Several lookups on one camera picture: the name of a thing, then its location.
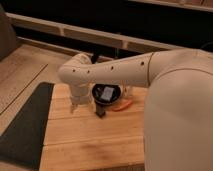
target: black mat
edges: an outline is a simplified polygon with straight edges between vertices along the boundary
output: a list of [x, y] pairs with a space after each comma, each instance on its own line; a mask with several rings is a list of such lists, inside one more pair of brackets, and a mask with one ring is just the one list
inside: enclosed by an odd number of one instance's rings
[[0, 138], [0, 160], [38, 169], [53, 84], [40, 83]]

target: floor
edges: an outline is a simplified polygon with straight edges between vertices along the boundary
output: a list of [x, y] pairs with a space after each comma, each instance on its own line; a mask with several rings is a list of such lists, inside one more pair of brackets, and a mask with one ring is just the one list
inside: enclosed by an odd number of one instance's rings
[[[0, 62], [0, 135], [40, 82], [60, 82], [58, 68], [71, 56], [23, 44]], [[0, 171], [28, 171], [0, 161]]]

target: wooden table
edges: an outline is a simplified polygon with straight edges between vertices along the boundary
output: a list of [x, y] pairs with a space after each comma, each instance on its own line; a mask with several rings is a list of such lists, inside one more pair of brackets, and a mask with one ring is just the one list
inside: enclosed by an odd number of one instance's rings
[[71, 113], [66, 84], [54, 87], [41, 171], [144, 170], [143, 109], [146, 89], [133, 89], [133, 105], [100, 119], [95, 105]]

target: dark background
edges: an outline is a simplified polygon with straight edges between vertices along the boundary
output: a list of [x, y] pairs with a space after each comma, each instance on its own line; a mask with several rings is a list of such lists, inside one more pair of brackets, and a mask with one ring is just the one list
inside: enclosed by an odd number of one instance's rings
[[[191, 48], [213, 41], [213, 13], [126, 0], [2, 0], [7, 12]], [[16, 29], [18, 35], [86, 51], [114, 49]]]

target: white arm segment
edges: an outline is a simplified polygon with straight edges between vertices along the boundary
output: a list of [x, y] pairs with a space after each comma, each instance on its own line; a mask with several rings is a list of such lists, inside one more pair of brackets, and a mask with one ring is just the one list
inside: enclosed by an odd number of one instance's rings
[[94, 65], [87, 55], [78, 54], [60, 67], [59, 77], [70, 85], [72, 103], [84, 104], [91, 101], [88, 83], [148, 87], [165, 66], [176, 58], [194, 56], [195, 52], [155, 52]]
[[100, 83], [147, 87], [148, 63], [151, 56], [152, 53], [149, 53], [91, 65], [81, 62], [86, 58], [89, 60], [89, 57], [78, 54], [60, 68], [59, 76], [63, 82], [72, 85]]

